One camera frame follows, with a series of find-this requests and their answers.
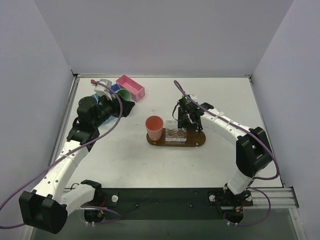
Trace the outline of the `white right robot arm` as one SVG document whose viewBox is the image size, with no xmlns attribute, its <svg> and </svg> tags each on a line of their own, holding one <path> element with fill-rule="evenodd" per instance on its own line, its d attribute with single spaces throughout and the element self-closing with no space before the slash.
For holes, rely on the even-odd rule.
<svg viewBox="0 0 320 240">
<path fill-rule="evenodd" d="M 242 194 L 254 177 L 264 169 L 272 157 L 267 135 L 261 127 L 249 128 L 241 125 L 208 103 L 197 106 L 187 97 L 177 101 L 178 127 L 183 129 L 203 130 L 202 121 L 221 137 L 235 146 L 236 172 L 226 183 L 225 189 L 234 196 Z"/>
</svg>

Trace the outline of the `pink plastic cup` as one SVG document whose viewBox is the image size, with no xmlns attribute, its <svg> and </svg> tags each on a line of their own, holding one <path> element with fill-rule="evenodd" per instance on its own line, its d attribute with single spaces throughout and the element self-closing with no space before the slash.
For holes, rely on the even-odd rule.
<svg viewBox="0 0 320 240">
<path fill-rule="evenodd" d="M 146 119 L 145 127 L 149 138 L 152 141 L 158 141 L 162 135 L 164 121 L 161 117 L 153 115 Z"/>
</svg>

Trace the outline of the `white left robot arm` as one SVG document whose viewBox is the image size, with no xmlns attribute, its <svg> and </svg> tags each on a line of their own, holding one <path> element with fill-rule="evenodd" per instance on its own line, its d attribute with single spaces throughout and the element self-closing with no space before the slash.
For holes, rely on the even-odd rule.
<svg viewBox="0 0 320 240">
<path fill-rule="evenodd" d="M 63 192 L 80 162 L 101 139 L 99 127 L 110 117 L 127 117 L 134 106 L 134 102 L 121 96 L 111 99 L 105 95 L 98 99 L 86 96 L 79 100 L 77 118 L 58 159 L 31 192 L 24 191 L 19 197 L 25 225 L 57 234 L 72 212 L 86 203 L 92 206 L 101 203 L 103 194 L 98 182 L 85 180 L 69 193 Z"/>
</svg>

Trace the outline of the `clear textured plastic box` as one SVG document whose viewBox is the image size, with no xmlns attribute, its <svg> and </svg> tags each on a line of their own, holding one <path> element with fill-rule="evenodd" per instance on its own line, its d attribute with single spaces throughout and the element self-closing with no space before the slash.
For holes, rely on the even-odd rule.
<svg viewBox="0 0 320 240">
<path fill-rule="evenodd" d="M 185 145 L 187 142 L 187 130 L 178 128 L 176 120 L 165 121 L 165 144 L 167 145 Z"/>
</svg>

